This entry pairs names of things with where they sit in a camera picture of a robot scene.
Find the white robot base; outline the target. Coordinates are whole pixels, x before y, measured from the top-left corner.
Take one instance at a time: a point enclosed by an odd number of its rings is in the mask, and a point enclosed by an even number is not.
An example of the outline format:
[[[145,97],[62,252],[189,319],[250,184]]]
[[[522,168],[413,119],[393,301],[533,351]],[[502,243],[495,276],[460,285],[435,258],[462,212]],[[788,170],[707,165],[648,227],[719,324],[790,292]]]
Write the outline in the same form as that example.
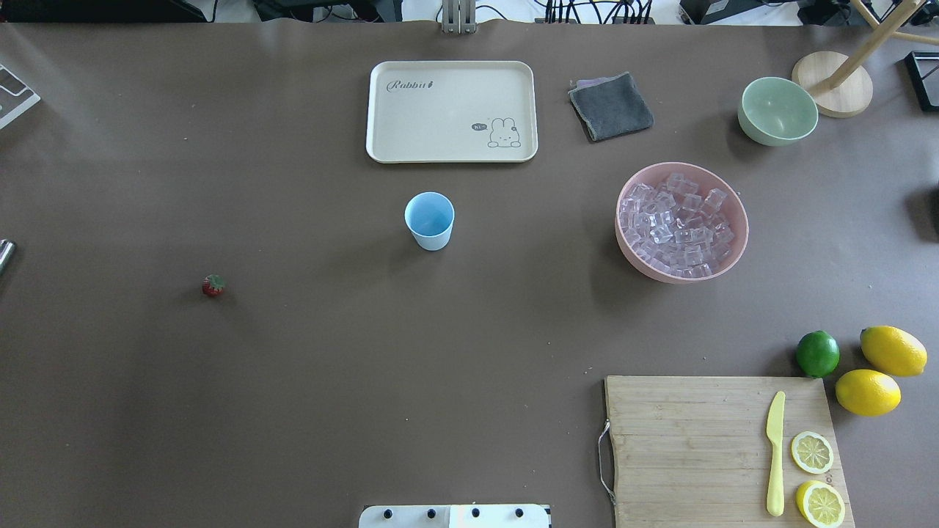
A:
[[[454,504],[372,505],[359,515],[359,527],[551,527],[549,505]]]

